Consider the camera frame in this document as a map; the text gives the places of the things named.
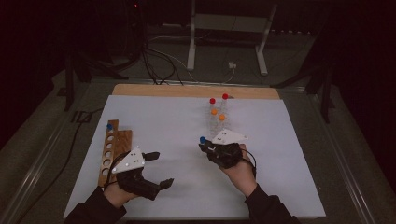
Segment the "white object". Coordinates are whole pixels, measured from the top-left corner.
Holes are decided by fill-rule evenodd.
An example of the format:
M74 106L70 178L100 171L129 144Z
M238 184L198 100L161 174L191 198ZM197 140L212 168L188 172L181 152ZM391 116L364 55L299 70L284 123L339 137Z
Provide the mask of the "white object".
M231 130L224 129L219 132L216 137L213 138L212 143L218 145L228 145L231 143L237 143L239 141L247 140L248 137L246 135L235 133Z
M324 217L317 188L306 164L282 100L232 99L232 130L248 136L247 150L257 161L257 181L269 195L278 195L297 217ZM153 183L174 178L155 202L136 198L125 204L124 218L242 219L248 218L245 196L219 167L202 157L198 147L207 133L207 98L109 96L98 128L71 194L64 216L83 203L97 186L104 137L110 119L134 131L134 146L161 153L145 165L143 177Z
M136 147L125 156L122 161L117 164L112 170L113 174L141 168L145 166L145 159L143 158L142 151Z
M228 62L228 67L231 69L236 68L236 63Z

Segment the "floor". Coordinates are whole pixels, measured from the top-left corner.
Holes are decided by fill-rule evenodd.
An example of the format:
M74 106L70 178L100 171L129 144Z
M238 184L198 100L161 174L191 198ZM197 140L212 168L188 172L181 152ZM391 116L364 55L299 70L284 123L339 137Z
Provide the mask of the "floor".
M259 74L254 45L249 41L238 46L198 42L193 72L184 67L188 39L157 37L149 42L149 47L174 57L172 61L184 85L268 87L296 75L314 41L310 35L270 34L264 50L269 68L266 77ZM148 59L158 76L166 77L172 72L170 63L164 59L151 55ZM228 68L228 62L235 63L236 68ZM99 111L89 123L79 126L70 121L75 111L94 111L103 107L117 83L152 84L142 60L120 72L129 78L127 80L105 77L94 70L92 73L91 83L76 83L76 101L69 112L64 112L65 99L56 94L64 86L64 72L54 77L54 91L0 151L0 176L6 180L0 182L0 220L13 220L9 222L13 223L28 211L20 223L63 223L64 209L100 118ZM318 112L320 93L304 93L307 80L278 90L289 110L327 214L317 219L302 218L302 223L395 223L396 197L337 87L332 86L334 108L329 110L331 122L327 124ZM174 75L167 83L179 85L180 81ZM63 169L68 156L70 160ZM61 170L59 178L47 189Z

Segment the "small bottle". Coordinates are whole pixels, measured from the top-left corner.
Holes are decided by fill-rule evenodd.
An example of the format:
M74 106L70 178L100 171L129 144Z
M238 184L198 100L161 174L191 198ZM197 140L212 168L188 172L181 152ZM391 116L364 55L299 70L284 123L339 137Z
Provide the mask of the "small bottle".
M216 104L216 99L215 98L210 98L210 100L209 100L210 110L215 108L215 104Z
M220 104L220 114L228 115L227 113L227 100L228 100L228 94L224 93L222 95L222 100Z
M216 136L217 128L218 128L218 110L216 108L213 108L210 111L209 128L210 128L210 136L211 137Z

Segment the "metal stand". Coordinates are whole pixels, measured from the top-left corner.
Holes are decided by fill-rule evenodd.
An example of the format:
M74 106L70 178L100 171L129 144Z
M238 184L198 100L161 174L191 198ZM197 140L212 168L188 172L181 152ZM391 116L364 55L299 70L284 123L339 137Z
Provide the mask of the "metal stand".
M90 82L92 75L90 69L88 68L87 63L89 63L92 67L95 67L106 75L110 77L114 77L115 79L128 79L128 77L123 77L115 71L107 68L101 63L97 62L95 59L91 58L87 54L83 52L66 52L65 54L65 74L66 74L66 88L65 88L65 96L66 96L66 105L64 107L64 111L68 111L70 106L74 102L74 80L73 75L76 72L78 79L81 82Z
M243 32L257 32L262 33L262 42L256 46L257 62L260 67L260 74L268 75L267 66L265 64L262 51L267 41L271 30L272 20L276 12L277 4L273 4L271 13L268 18L249 18L249 17L230 17L220 15L205 15L195 13L195 0L191 2L191 36L189 58L187 60L187 70L193 71L195 65L195 29L210 29L210 30L230 30L227 25L231 24L233 31Z

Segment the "black cable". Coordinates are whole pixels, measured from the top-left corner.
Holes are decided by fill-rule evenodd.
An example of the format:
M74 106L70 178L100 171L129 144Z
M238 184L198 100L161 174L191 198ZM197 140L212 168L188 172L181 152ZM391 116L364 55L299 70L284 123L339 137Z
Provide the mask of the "black cable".
M163 80L161 81L160 85L161 85L163 82L166 83L165 80L166 80L166 79L169 79L169 78L172 77L174 74L177 75L178 81L180 82L181 85L183 85L183 82L182 82L181 79L180 79L180 75L178 74L177 68L176 68L175 64L173 63L173 61L169 58L169 56L166 55L166 54L164 54L164 53L162 53L162 52L159 52L159 51L157 51L157 50L154 50L154 49L148 49L148 50L153 51L153 52L155 52L155 53L161 55L162 57L159 57L158 55L155 55L155 54L150 54L150 55L153 55L153 56L156 56L156 57L159 57L159 58L161 58L161 59L164 59L164 60L168 61L168 62L171 64L172 68L173 68L172 73L171 73L169 76L163 78Z
M164 59L164 60L168 61L168 62L171 64L173 71L171 72L170 75L168 75L168 76L166 76L166 77L164 77L164 78L161 78L161 77L160 77L161 82L160 82L159 85L162 85L163 83L168 84L168 83L166 82L166 79L170 78L170 77L175 73L175 71L176 71L175 65L172 63L172 61L171 61L168 57L164 58L163 55L160 56L160 55L156 55L156 54L148 53L148 52L147 52L147 54L149 54L149 55L151 55L151 56L154 56L154 57L158 57L158 58L160 58L160 59Z
M87 115L83 120L87 119L89 116L92 116L94 113L99 112L99 111L101 111L101 110L103 110L103 108L96 109L96 110L94 110L94 111L92 111L92 112L82 111L82 112L88 113L88 115ZM72 153L73 153L73 147L74 147L74 144L76 143L76 138L77 138L77 135L78 135L78 131L79 131L79 129L81 128L82 124L83 124L83 122L81 122L81 123L78 125L78 127L76 128L75 134L74 134L74 136L73 136L72 144L70 145L70 148L69 148L69 153L68 153L68 155L67 155L66 161L64 162L64 166L61 168L61 170L58 172L58 174L55 176L55 178L49 183L49 185L43 190L43 192L41 192L41 194L38 195L38 197L30 204L30 206L29 206L29 207L25 210L25 212L20 216L20 218L18 219L18 221L17 221L16 223L21 223L21 222L22 222L23 218L24 218L24 217L29 213L29 211L38 203L38 201L40 201L40 199L44 196L44 194L47 193L47 191L53 186L53 184L56 182L56 180L58 180L59 176L61 176L62 172L64 171L64 169L66 168L67 164L68 164L69 161L70 161L70 158L71 158Z
M113 168L114 168L114 166L116 166L117 162L120 159L123 159L124 157L126 157L128 155L128 153L130 153L130 152L131 151L124 152L124 153L120 154L116 159L113 160L113 162L111 163L110 168L108 170L108 173L107 173L106 183L104 184L104 188L105 189L107 189L107 187L109 185L117 183L117 181L110 182L110 177L111 177L111 174L112 174L111 172L113 171Z
M154 73L154 71L152 71L153 70L152 66L151 66L151 64L149 64L149 59L148 59L145 51L142 52L142 57L143 57L144 65L146 66L146 70L148 71L148 75L152 79L153 84L158 85L157 78L155 77L156 74Z
M251 156L251 158L253 158L254 164L251 163L250 160L247 160L247 159L245 159L245 158L242 158L242 161L245 161L245 162L249 163L249 164L252 166L251 169L252 169L252 171L253 171L254 178L256 178L256 165L257 165L257 164L256 164L256 158L254 158L253 154L251 154L249 151L247 151L247 150L245 150L245 149L242 149L242 148L241 148L241 150L242 150L242 151L246 151L246 152Z

